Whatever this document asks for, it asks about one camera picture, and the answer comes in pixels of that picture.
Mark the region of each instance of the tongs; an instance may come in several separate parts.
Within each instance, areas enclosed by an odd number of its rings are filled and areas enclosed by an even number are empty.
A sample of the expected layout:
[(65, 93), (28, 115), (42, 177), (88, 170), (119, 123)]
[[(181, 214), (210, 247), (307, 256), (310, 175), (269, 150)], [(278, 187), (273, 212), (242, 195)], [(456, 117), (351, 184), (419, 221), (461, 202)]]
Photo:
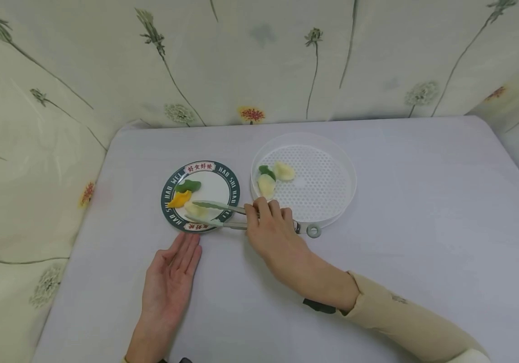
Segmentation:
[[(213, 202), (212, 200), (194, 200), (192, 203), (198, 207), (219, 209), (219, 210), (230, 210), (230, 211), (234, 211), (235, 213), (246, 215), (244, 208), (232, 207), (232, 206), (226, 205), (224, 203)], [(187, 217), (187, 219), (190, 219), (193, 222), (212, 225), (212, 226), (219, 227), (219, 228), (231, 228), (231, 229), (242, 229), (242, 230), (247, 229), (247, 222), (220, 222), (217, 220), (207, 220), (207, 219), (193, 217), (193, 215), (190, 215), (190, 214), (186, 214), (186, 217)], [(310, 238), (320, 237), (321, 229), (316, 224), (309, 224), (308, 226), (306, 226), (304, 228), (304, 226), (302, 226), (302, 224), (300, 222), (295, 221), (295, 220), (293, 222), (294, 222), (294, 231), (297, 234), (301, 234), (302, 231), (305, 231), (306, 234)]]

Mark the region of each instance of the beige sleeve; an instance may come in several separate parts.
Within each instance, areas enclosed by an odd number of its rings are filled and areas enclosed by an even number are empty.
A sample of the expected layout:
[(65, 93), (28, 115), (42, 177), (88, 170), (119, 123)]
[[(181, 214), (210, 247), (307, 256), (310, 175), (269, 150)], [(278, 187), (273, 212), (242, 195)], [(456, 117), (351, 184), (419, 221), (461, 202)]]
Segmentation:
[(381, 332), (422, 362), (447, 362), (471, 348), (487, 355), (473, 337), (447, 319), (373, 280), (348, 273), (356, 281), (360, 295), (350, 312), (337, 313), (345, 319)]

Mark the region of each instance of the red flower print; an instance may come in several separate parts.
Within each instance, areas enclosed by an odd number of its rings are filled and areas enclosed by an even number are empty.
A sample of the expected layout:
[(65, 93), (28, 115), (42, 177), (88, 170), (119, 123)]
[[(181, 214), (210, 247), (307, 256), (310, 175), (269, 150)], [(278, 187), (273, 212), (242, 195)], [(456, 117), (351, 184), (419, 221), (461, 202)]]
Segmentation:
[(507, 91), (507, 88), (505, 88), (504, 86), (501, 86), (500, 88), (497, 88), (495, 91), (493, 91), (493, 93), (491, 93), (489, 96), (487, 96), (487, 98), (485, 100), (490, 101), (494, 98), (500, 98), (501, 96), (503, 96), (503, 94), (506, 91)]
[(86, 184), (86, 187), (84, 187), (84, 191), (82, 195), (80, 195), (79, 199), (79, 207), (84, 208), (88, 205), (92, 198), (92, 194), (94, 193), (94, 182), (90, 182)]
[(260, 124), (266, 118), (264, 112), (255, 107), (240, 107), (237, 112), (239, 112), (241, 121), (249, 125)]

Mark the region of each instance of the floral curtain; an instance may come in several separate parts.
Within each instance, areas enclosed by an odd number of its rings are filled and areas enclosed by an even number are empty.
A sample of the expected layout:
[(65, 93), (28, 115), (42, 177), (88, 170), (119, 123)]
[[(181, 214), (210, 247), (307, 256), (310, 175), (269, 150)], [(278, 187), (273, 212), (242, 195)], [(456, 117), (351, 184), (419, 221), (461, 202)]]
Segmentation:
[(0, 0), (0, 361), (33, 354), (130, 120), (471, 110), (519, 165), (519, 0)]

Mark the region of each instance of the toy food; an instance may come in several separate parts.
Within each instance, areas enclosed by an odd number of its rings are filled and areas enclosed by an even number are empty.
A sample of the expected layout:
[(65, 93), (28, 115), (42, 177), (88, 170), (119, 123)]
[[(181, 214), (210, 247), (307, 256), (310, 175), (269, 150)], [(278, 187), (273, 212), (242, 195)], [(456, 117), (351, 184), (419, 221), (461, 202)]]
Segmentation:
[(184, 206), (184, 204), (187, 203), (189, 199), (191, 199), (191, 194), (191, 191), (186, 191), (184, 193), (175, 193), (173, 200), (167, 203), (167, 208), (180, 208)]
[(201, 182), (193, 181), (189, 179), (185, 179), (183, 183), (178, 184), (175, 187), (175, 190), (180, 193), (184, 193), (186, 191), (196, 192), (201, 188)]
[(188, 215), (198, 219), (207, 219), (207, 208), (196, 206), (193, 202), (187, 202), (184, 207)]
[(261, 195), (270, 200), (274, 197), (274, 190), (276, 189), (276, 180), (269, 174), (263, 173), (258, 178), (258, 187)]
[(259, 166), (259, 173), (261, 175), (269, 175), (272, 177), (272, 179), (276, 180), (276, 175), (274, 174), (274, 172), (272, 172), (270, 170), (270, 168), (268, 168), (267, 165), (260, 165)]
[(282, 163), (282, 161), (274, 163), (274, 174), (278, 180), (288, 181), (295, 178), (294, 169), (290, 165)]

